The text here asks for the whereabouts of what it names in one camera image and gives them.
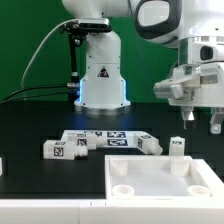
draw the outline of warning label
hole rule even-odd
[[[101,71],[100,71],[100,73],[98,74],[97,77],[100,77],[100,78],[109,78],[109,74],[108,74],[108,72],[107,72],[107,70],[106,70],[105,67],[103,67],[101,69]]]

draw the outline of green wall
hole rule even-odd
[[[23,72],[48,32],[72,17],[63,8],[61,0],[1,0],[0,9],[1,100],[20,88]],[[132,102],[161,102],[155,98],[152,86],[167,76],[169,68],[177,60],[176,51],[137,37],[132,19],[111,18],[111,24],[122,40],[121,74],[127,81],[127,98]],[[77,57],[79,71],[83,75],[85,48],[78,51]],[[67,36],[56,32],[44,45],[31,67],[26,87],[69,81]],[[44,99],[66,100],[67,97]]]

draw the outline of table surface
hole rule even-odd
[[[91,116],[67,102],[10,102],[0,105],[0,197],[5,199],[103,199],[105,154],[141,154],[137,149],[89,152],[87,160],[43,160],[43,143],[64,130],[145,131],[168,155],[170,137],[185,138],[185,154],[204,159],[224,180],[224,137],[209,133],[210,116],[195,112],[197,128],[185,130],[179,109],[167,104],[132,104],[127,114]]]

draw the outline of wire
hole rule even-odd
[[[46,85],[46,86],[31,86],[31,87],[27,87],[27,88],[23,88],[23,89],[20,89],[20,90],[17,90],[13,93],[11,93],[9,96],[5,97],[3,99],[3,101],[6,101],[6,100],[9,100],[10,98],[12,98],[13,96],[15,95],[18,95],[20,93],[23,93],[23,92],[26,92],[26,91],[30,91],[30,90],[40,90],[40,89],[57,89],[57,88],[67,88],[67,84],[64,85]]]
[[[128,0],[128,6],[129,6],[130,11],[131,11],[131,17],[134,20],[134,14],[133,14],[133,11],[132,11],[131,0]],[[140,44],[140,41],[139,41],[139,36],[138,36],[136,30],[135,30],[135,36],[136,36],[138,51],[139,51],[140,59],[141,59],[141,63],[142,63],[143,75],[144,75],[144,79],[145,79],[145,83],[146,83],[147,98],[148,98],[148,101],[150,102],[150,91],[149,91],[148,78],[147,78],[147,75],[146,75],[146,67],[145,67],[145,62],[144,62],[144,57],[143,57],[143,53],[142,53],[141,44]]]
[[[35,51],[34,55],[32,56],[29,64],[27,65],[24,73],[23,73],[23,76],[22,76],[22,80],[21,80],[21,87],[24,88],[25,87],[25,80],[27,78],[27,74],[28,74],[28,71],[31,67],[31,65],[33,64],[34,60],[36,59],[36,56],[38,55],[38,53],[40,52],[41,48],[43,47],[43,45],[45,44],[45,42],[49,39],[49,37],[62,25],[68,23],[68,22],[73,22],[75,19],[72,19],[72,20],[67,20],[63,23],[60,23],[59,25],[57,25],[54,29],[52,29],[48,34],[47,36],[43,39],[43,41],[41,42],[41,44],[39,45],[39,47],[37,48],[37,50]]]
[[[14,99],[3,100],[0,104],[4,104],[7,102],[11,102],[11,101],[19,101],[19,100],[30,99],[30,98],[63,95],[63,94],[69,94],[69,92],[57,92],[57,93],[48,93],[48,94],[41,94],[41,95],[31,95],[31,96],[26,96],[26,97],[18,97],[18,98],[14,98]]]

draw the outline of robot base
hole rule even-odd
[[[100,109],[100,108],[90,108],[85,106],[74,105],[74,110],[90,115],[104,115],[104,116],[113,116],[117,114],[125,114],[130,111],[130,105],[112,108],[112,109]]]

